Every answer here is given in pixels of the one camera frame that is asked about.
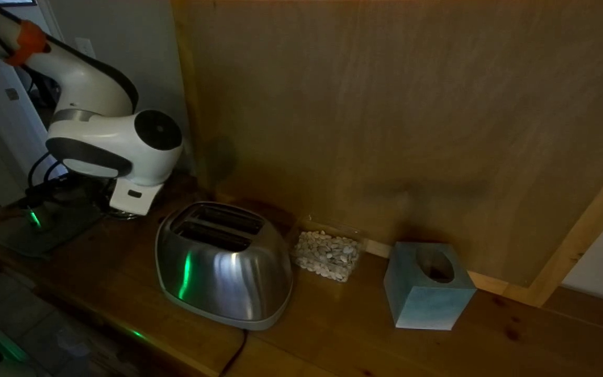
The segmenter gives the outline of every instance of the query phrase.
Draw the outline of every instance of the toaster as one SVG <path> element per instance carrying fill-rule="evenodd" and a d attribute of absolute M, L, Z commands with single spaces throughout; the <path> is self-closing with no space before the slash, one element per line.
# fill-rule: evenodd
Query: toaster
<path fill-rule="evenodd" d="M 155 264 L 163 293 L 222 325 L 272 327 L 293 291 L 281 232 L 260 214 L 199 201 L 157 228 Z"/>

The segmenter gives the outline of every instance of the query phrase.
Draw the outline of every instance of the green led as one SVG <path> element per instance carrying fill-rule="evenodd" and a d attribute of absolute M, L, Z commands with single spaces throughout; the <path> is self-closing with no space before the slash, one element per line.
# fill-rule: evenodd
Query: green led
<path fill-rule="evenodd" d="M 180 289 L 178 289 L 178 300 L 184 300 L 184 295 L 188 293 L 191 276 L 193 276 L 193 258 L 191 258 L 191 253 L 186 253 L 184 256 L 184 266 L 182 266 L 182 283 L 180 283 Z"/>
<path fill-rule="evenodd" d="M 140 331 L 132 331 L 132 335 L 147 341 L 147 335 Z"/>
<path fill-rule="evenodd" d="M 42 228 L 42 220 L 38 218 L 38 214 L 29 207 L 29 220 L 34 222 L 36 228 Z"/>

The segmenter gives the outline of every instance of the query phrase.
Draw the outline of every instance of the wooden countertop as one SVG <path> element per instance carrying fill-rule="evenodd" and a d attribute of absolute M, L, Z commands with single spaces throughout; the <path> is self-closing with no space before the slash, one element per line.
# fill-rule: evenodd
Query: wooden countertop
<path fill-rule="evenodd" d="M 0 262 L 132 339 L 218 375 L 239 350 L 241 331 L 178 308 L 157 285 L 157 224 L 191 195 L 174 189 L 170 197 L 147 218 L 103 218 L 48 262 L 4 249 Z M 285 316 L 249 335 L 230 375 L 603 375 L 601 318 L 490 293 L 477 293 L 450 333 L 398 331 L 383 291 L 385 266 L 364 253 L 345 285 L 297 270 Z M 590 308 L 574 300 L 557 308 Z"/>

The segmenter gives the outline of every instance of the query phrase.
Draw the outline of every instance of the wood panel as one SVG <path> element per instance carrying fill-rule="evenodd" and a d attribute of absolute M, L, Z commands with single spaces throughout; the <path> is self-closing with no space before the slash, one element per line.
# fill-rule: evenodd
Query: wood panel
<path fill-rule="evenodd" d="M 561 287 L 542 310 L 603 329 L 603 297 Z"/>
<path fill-rule="evenodd" d="M 603 375 L 603 329 L 490 293 L 477 293 L 452 331 L 394 329 L 375 285 L 385 266 L 364 256 L 345 285 L 299 272 L 283 320 L 251 333 L 230 375 Z"/>
<path fill-rule="evenodd" d="M 532 304 L 601 230 L 603 2 L 172 4 L 205 186 L 452 243 Z"/>

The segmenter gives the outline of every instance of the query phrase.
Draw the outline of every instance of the tissue box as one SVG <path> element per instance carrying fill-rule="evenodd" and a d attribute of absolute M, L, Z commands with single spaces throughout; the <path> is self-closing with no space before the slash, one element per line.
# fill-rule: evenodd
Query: tissue box
<path fill-rule="evenodd" d="M 444 243 L 398 243 L 383 283 L 398 329 L 450 331 L 475 293 L 454 249 Z"/>

